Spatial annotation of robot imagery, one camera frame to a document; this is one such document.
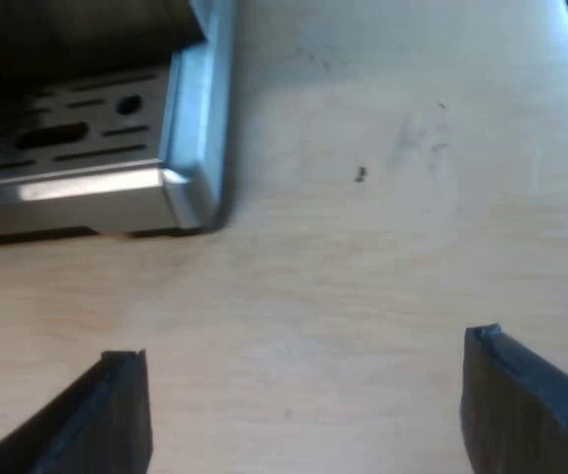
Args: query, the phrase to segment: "reflective metal surface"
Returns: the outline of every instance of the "reflective metal surface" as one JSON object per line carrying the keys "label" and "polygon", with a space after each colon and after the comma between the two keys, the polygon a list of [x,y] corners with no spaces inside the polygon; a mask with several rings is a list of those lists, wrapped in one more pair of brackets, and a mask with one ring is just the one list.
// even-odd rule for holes
{"label": "reflective metal surface", "polygon": [[208,3],[206,41],[171,66],[58,83],[0,108],[0,235],[193,229],[213,219],[235,4]]}

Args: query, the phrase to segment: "table surface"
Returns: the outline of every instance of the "table surface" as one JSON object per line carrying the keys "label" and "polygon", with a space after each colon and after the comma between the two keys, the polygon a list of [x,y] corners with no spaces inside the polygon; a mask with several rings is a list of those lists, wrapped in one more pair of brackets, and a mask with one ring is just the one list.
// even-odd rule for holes
{"label": "table surface", "polygon": [[0,437],[147,348],[152,473],[469,472],[465,327],[568,371],[564,3],[238,22],[221,231],[0,246]]}

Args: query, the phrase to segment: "small dark speck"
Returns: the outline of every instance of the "small dark speck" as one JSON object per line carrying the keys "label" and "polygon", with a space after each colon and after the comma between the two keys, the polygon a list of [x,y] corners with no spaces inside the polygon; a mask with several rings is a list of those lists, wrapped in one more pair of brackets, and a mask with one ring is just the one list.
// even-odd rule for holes
{"label": "small dark speck", "polygon": [[365,182],[365,178],[366,178],[366,167],[365,166],[360,166],[359,167],[359,173],[356,175],[356,177],[354,178],[354,182],[355,183],[364,183]]}
{"label": "small dark speck", "polygon": [[443,149],[448,148],[448,144],[447,143],[438,143],[437,145],[433,145],[431,147],[431,151],[433,153],[437,153],[439,151],[442,151]]}

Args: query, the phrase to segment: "ventilation slot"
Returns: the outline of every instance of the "ventilation slot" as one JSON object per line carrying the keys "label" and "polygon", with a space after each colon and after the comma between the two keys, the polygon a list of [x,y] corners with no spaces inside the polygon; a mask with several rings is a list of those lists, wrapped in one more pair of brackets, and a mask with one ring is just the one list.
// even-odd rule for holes
{"label": "ventilation slot", "polygon": [[35,164],[36,162],[34,160],[14,161],[12,163],[0,163],[0,171],[13,170],[15,168],[24,168],[25,166],[31,166]]}
{"label": "ventilation slot", "polygon": [[105,104],[104,99],[92,99],[90,101],[73,102],[72,104],[66,104],[67,109],[82,109],[84,107],[94,107],[101,106]]}
{"label": "ventilation slot", "polygon": [[89,151],[87,153],[60,155],[53,158],[53,161],[71,161],[71,160],[81,160],[84,158],[94,158],[97,156],[118,155],[120,153],[127,153],[130,151],[144,150],[145,148],[147,148],[147,146],[145,145],[123,146],[121,148],[106,148],[104,150]]}
{"label": "ventilation slot", "polygon": [[115,136],[115,135],[127,135],[129,133],[141,133],[143,131],[149,130],[149,126],[131,126],[129,128],[119,128],[117,130],[107,130],[102,133],[104,136]]}
{"label": "ventilation slot", "polygon": [[112,81],[95,82],[91,84],[85,84],[83,86],[71,87],[70,90],[72,92],[94,91],[96,89],[104,89],[106,87],[119,86],[121,84],[132,84],[134,82],[151,81],[152,79],[156,79],[156,74],[145,74],[141,76],[124,77],[122,79],[115,79]]}
{"label": "ventilation slot", "polygon": [[11,119],[24,119],[27,117],[40,116],[42,114],[48,114],[50,109],[48,107],[40,107],[39,109],[29,109],[28,111],[18,112],[16,114],[11,114]]}
{"label": "ventilation slot", "polygon": [[85,121],[39,128],[21,135],[16,140],[16,148],[19,150],[33,150],[34,148],[75,143],[82,140],[87,134],[88,123]]}

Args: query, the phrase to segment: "scratch mark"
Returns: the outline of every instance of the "scratch mark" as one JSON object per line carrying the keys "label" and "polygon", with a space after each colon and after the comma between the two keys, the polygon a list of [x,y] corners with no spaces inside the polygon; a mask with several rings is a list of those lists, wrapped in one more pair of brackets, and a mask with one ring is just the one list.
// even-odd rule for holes
{"label": "scratch mark", "polygon": [[440,152],[443,149],[448,148],[448,147],[449,147],[449,145],[447,143],[437,143],[436,145],[433,145],[431,147],[431,151],[433,153],[438,153],[438,152]]}
{"label": "scratch mark", "polygon": [[389,166],[398,165],[404,158],[404,155],[411,150],[417,149],[422,139],[426,136],[426,133],[424,129],[413,131],[410,117],[402,120],[397,139],[389,155]]}

